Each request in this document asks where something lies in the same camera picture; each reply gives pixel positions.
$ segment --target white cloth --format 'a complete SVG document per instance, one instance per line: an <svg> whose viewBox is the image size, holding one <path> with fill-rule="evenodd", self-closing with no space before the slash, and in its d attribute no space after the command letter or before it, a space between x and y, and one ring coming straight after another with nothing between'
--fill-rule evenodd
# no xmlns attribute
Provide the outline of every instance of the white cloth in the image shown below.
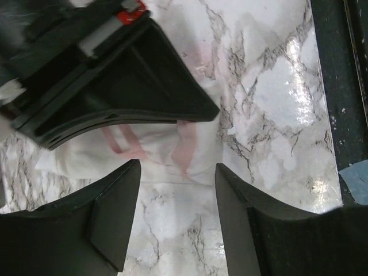
<svg viewBox="0 0 368 276"><path fill-rule="evenodd" d="M216 104L221 86L202 81ZM115 125L77 136L54 151L43 149L37 170L72 179L101 179L130 159L140 159L141 182L214 183L221 161L219 116L212 122Z"/></svg>

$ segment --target blue tape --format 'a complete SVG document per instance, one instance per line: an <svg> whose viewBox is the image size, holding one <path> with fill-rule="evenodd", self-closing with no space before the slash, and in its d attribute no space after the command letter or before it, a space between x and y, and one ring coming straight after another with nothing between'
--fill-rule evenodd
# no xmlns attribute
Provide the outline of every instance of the blue tape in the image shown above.
<svg viewBox="0 0 368 276"><path fill-rule="evenodd" d="M339 171L358 204L368 205L368 160Z"/></svg>

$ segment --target white marble table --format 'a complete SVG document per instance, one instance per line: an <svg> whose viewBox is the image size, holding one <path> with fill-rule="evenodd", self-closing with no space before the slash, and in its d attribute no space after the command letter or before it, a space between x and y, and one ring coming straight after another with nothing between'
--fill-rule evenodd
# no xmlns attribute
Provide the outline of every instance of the white marble table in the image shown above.
<svg viewBox="0 0 368 276"><path fill-rule="evenodd" d="M192 73L224 84L223 162L288 204L317 213L339 206L309 0L146 3ZM1 155L2 213L90 183L36 171L39 148L20 135ZM214 186L142 183L122 275L228 275L218 217Z"/></svg>

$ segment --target red clip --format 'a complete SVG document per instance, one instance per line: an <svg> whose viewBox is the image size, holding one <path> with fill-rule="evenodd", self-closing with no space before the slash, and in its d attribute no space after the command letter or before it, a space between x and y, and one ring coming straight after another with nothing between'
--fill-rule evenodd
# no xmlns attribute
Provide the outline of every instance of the red clip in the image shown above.
<svg viewBox="0 0 368 276"><path fill-rule="evenodd" d="M131 23L136 21L147 10L147 7L145 6L145 4L143 4L141 0L137 0L137 1L139 2L140 7L136 9L133 13L121 11L117 14L117 18L119 18L119 20L123 22L124 25L130 25Z"/></svg>

